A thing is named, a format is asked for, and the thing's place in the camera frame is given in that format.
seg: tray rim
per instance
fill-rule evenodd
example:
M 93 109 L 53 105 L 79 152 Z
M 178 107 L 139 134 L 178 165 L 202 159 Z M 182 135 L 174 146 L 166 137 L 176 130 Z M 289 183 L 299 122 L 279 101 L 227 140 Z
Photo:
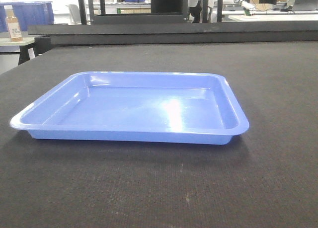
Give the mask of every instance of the tray rim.
M 195 131 L 164 131 L 164 130 L 153 130 L 153 131 L 145 131 L 143 129 L 135 129 L 135 130 L 116 130 L 112 126 L 106 125 L 43 125 L 43 124 L 25 124 L 21 121 L 23 116 L 31 111 L 36 106 L 39 106 L 41 103 L 44 103 L 46 99 L 56 93 L 62 86 L 69 83 L 73 78 L 84 75 L 84 74 L 103 74 L 103 73 L 125 73 L 125 74 L 134 74 L 134 75 L 187 75 L 187 76 L 213 76 L 216 77 L 224 91 L 229 104 L 235 114 L 235 117 L 238 121 L 238 124 L 233 128 L 229 129 L 200 129 L 195 128 Z M 212 73 L 179 73 L 179 72 L 110 72 L 110 71 L 86 71 L 75 73 L 64 79 L 62 82 L 54 86 L 52 89 L 44 93 L 38 99 L 33 101 L 31 104 L 26 106 L 23 110 L 17 113 L 12 117 L 10 121 L 10 126 L 17 130 L 27 130 L 27 131 L 105 131 L 105 132 L 124 132 L 124 133 L 135 133 L 135 132 L 145 132 L 145 133 L 176 133 L 176 134 L 206 134 L 206 135 L 224 135 L 224 136 L 234 136 L 239 135 L 246 132 L 249 129 L 249 122 L 247 117 L 245 116 L 239 102 L 237 101 L 233 91 L 230 88 L 229 83 L 227 82 L 224 76 Z

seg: table leg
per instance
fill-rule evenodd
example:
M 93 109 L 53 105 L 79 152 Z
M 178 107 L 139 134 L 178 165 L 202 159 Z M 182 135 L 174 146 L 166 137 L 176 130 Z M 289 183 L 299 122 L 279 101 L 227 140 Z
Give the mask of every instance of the table leg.
M 27 46 L 19 46 L 19 47 L 20 47 L 20 56 L 19 56 L 18 65 L 30 60 L 28 47 Z

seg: white robotic arm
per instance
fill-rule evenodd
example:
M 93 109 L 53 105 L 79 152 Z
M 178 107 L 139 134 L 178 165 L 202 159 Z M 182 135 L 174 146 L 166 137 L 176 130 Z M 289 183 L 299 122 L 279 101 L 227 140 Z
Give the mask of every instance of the white robotic arm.
M 250 15 L 254 15 L 255 10 L 256 10 L 255 6 L 248 3 L 246 0 L 223 0 L 223 3 L 225 3 L 225 4 L 238 3 L 244 9 L 249 10 Z
M 194 16 L 195 18 L 200 17 L 200 11 L 201 11 L 201 7 L 200 4 L 198 3 L 200 0 L 188 0 L 188 6 L 192 9 L 196 8 L 196 12 Z M 209 0 L 208 6 L 210 8 L 213 8 L 214 6 L 214 2 L 216 0 Z M 255 6 L 248 3 L 246 0 L 223 0 L 223 3 L 225 4 L 233 4 L 233 3 L 238 3 L 239 5 L 241 5 L 245 11 L 247 11 L 247 13 L 249 13 L 249 15 L 254 15 L 255 13 Z

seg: workbench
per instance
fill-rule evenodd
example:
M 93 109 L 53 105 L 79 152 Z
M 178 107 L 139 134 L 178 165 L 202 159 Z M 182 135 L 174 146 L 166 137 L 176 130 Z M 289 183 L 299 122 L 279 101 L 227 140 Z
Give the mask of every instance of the workbench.
M 0 226 L 314 228 L 318 42 L 60 47 L 0 75 Z M 215 73 L 250 129 L 225 146 L 36 140 L 17 112 L 83 71 Z

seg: bottle label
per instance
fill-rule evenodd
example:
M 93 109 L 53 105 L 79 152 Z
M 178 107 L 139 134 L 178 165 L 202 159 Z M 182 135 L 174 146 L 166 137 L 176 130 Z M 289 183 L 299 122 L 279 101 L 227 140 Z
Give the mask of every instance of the bottle label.
M 19 23 L 8 23 L 8 31 L 11 38 L 21 38 L 22 34 L 20 31 Z

